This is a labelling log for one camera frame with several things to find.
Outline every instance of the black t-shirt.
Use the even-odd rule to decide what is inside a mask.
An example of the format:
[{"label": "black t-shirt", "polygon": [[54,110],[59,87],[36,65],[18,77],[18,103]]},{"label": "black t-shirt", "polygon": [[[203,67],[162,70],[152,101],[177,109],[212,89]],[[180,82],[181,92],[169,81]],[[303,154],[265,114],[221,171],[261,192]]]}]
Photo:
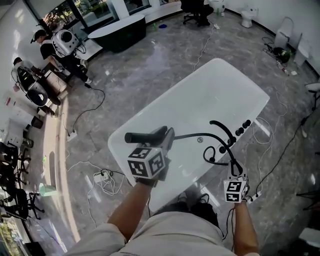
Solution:
[{"label": "black t-shirt", "polygon": [[[52,36],[48,35],[48,36],[46,36],[45,40],[50,40],[51,38],[52,38]],[[46,58],[48,58],[49,56],[54,57],[58,62],[61,62],[61,60],[62,60],[62,58],[60,58],[56,54],[56,50],[55,50],[54,46],[51,43],[42,44],[41,47],[40,47],[40,52],[41,52],[41,55],[42,55],[44,60]]]}]

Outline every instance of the power strip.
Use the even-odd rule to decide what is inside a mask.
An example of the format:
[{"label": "power strip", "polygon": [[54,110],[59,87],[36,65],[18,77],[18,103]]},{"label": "power strip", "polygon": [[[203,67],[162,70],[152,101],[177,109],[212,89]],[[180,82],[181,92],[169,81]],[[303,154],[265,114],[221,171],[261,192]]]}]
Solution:
[{"label": "power strip", "polygon": [[94,176],[94,182],[95,183],[101,183],[103,181],[109,180],[109,175],[101,175],[100,173]]},{"label": "power strip", "polygon": [[254,196],[252,196],[252,199],[250,198],[247,203],[251,204],[253,203],[255,200],[257,200],[258,198],[260,198],[262,195],[261,191],[259,191],[257,194],[254,194]]}]

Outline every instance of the gray tile floor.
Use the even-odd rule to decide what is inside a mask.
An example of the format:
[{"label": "gray tile floor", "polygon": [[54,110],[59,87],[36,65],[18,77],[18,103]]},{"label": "gray tile floor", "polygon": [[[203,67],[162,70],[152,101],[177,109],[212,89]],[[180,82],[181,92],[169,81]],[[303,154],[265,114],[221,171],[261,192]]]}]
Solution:
[{"label": "gray tile floor", "polygon": [[[88,164],[68,169],[79,161],[90,161],[99,167],[121,172],[108,149],[109,136],[193,71],[211,32],[212,39],[197,68],[213,58],[222,58],[252,79],[270,96],[260,117],[266,119],[273,130],[279,115],[286,111],[277,100],[276,92],[281,95],[279,99],[288,105],[287,114],[279,120],[273,145],[261,161],[262,177],[275,165],[301,119],[311,112],[312,97],[304,85],[317,79],[307,66],[298,68],[292,61],[288,64],[288,70],[296,70],[298,75],[285,75],[277,67],[276,61],[262,51],[264,44],[261,38],[273,38],[262,28],[256,25],[244,28],[241,26],[241,18],[229,12],[219,18],[210,15],[209,19],[217,23],[220,29],[197,27],[192,22],[183,25],[183,14],[178,14],[157,23],[167,24],[166,29],[154,30],[152,25],[148,26],[146,38],[128,50],[118,54],[103,52],[95,57],[90,62],[89,75],[93,77],[92,86],[105,91],[105,101],[98,110],[85,113],[79,119],[75,125],[78,136],[74,140],[64,143],[61,141],[63,135],[59,135],[53,146],[54,154],[48,156],[50,152],[45,153],[49,125],[42,130],[31,130],[30,137],[34,139],[35,145],[31,151],[32,161],[27,177],[30,189],[45,182],[41,173],[50,172],[51,183],[56,184],[59,191],[57,196],[42,197],[38,203],[46,210],[40,214],[42,220],[38,223],[57,242],[33,220],[29,223],[32,235],[35,240],[41,241],[47,255],[62,255],[65,249],[69,249],[95,227],[88,214],[87,194],[91,188],[88,179],[93,182],[93,174],[97,169]],[[73,89],[67,99],[65,115],[56,121],[57,127],[61,127],[61,119],[66,119],[65,125],[69,131],[80,112],[97,106],[102,100],[102,93],[88,90],[77,78],[71,84]],[[278,167],[263,182],[262,197],[249,205],[262,255],[276,255],[279,249],[297,238],[308,223],[310,213],[302,209],[310,202],[295,194],[314,190],[314,179],[316,182],[320,179],[320,159],[314,155],[314,152],[320,151],[319,133],[316,133],[320,125],[317,119],[318,112],[306,124],[308,138],[304,139],[301,130],[298,131]],[[269,140],[256,126],[254,130],[259,141]],[[250,127],[232,148],[235,157],[248,169],[252,195],[260,181],[258,162],[268,146],[256,142]],[[44,154],[47,161],[55,162],[55,171],[44,170]],[[190,188],[192,192],[205,190],[212,194],[212,203],[224,233],[228,211],[232,208],[223,200],[225,177],[226,169],[215,166]],[[119,184],[122,176],[115,173],[114,179]],[[108,219],[130,188],[125,180],[119,193],[114,196],[102,193],[99,188],[92,191],[90,208],[98,225]],[[145,211],[141,224],[147,218]],[[225,240],[225,246],[232,247],[231,232]]]}]

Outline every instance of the white bathtub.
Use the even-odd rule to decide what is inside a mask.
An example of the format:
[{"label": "white bathtub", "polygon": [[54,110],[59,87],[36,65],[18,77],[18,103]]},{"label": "white bathtub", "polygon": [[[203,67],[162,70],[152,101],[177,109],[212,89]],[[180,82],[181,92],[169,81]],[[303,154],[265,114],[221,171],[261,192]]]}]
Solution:
[{"label": "white bathtub", "polygon": [[[161,126],[173,127],[175,135],[213,133],[225,142],[228,136],[209,121],[223,123],[237,138],[235,131],[246,120],[253,122],[269,100],[269,96],[253,81],[222,59],[215,58],[177,83],[159,98],[117,129],[109,138],[108,146],[115,160],[131,184],[127,157],[136,144],[127,144],[125,134],[150,133]],[[187,189],[206,173],[212,164],[203,159],[206,147],[216,149],[215,160],[223,156],[220,143],[203,137],[173,142],[168,153],[171,160],[165,181],[159,181],[152,190],[150,209],[154,212]]]}]

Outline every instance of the white cube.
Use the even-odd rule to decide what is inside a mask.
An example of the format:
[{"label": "white cube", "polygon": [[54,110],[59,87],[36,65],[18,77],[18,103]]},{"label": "white cube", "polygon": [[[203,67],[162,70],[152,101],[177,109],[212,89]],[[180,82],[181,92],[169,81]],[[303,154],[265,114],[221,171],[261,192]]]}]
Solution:
[{"label": "white cube", "polygon": [[241,203],[246,193],[246,181],[224,180],[224,200],[229,203]]},{"label": "white cube", "polygon": [[135,178],[152,179],[166,167],[162,149],[159,147],[137,147],[127,161]]}]

